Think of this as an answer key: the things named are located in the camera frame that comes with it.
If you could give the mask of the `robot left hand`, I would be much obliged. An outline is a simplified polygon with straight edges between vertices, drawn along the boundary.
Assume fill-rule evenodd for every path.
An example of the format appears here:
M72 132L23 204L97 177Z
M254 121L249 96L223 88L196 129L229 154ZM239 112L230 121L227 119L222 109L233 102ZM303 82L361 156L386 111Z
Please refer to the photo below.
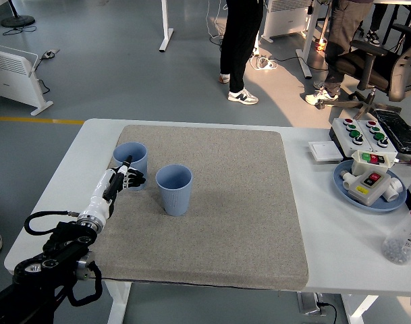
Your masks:
M88 207L77 218L77 224L100 233L113 212L117 194L124 189L139 187L145 183L144 174L132 166L131 155L115 168L107 169L92 193Z

